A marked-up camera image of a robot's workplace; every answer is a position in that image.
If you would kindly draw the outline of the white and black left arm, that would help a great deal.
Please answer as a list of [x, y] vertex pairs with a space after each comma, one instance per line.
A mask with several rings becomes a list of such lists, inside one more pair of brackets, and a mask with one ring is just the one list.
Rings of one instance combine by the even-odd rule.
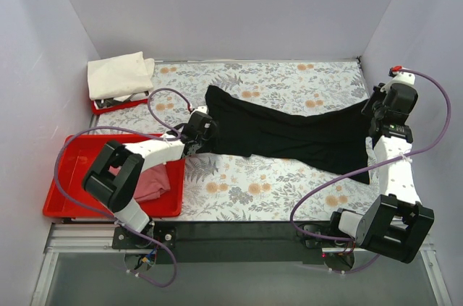
[[150, 135], [138, 143], [107, 142], [83, 178], [82, 187], [130, 229], [136, 247], [148, 247], [154, 231], [149, 215], [134, 199], [140, 175], [154, 166], [194, 155], [218, 136], [218, 124], [206, 107], [195, 109], [187, 123], [169, 128], [161, 136]]

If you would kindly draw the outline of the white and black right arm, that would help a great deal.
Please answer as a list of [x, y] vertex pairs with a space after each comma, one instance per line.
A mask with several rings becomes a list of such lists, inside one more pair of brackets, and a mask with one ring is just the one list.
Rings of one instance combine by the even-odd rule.
[[416, 193], [412, 160], [412, 130], [406, 120], [417, 103], [410, 84], [396, 82], [374, 88], [362, 109], [370, 117], [369, 136], [378, 162], [380, 195], [366, 213], [340, 208], [331, 215], [328, 240], [411, 263], [434, 222], [434, 212], [422, 205]]

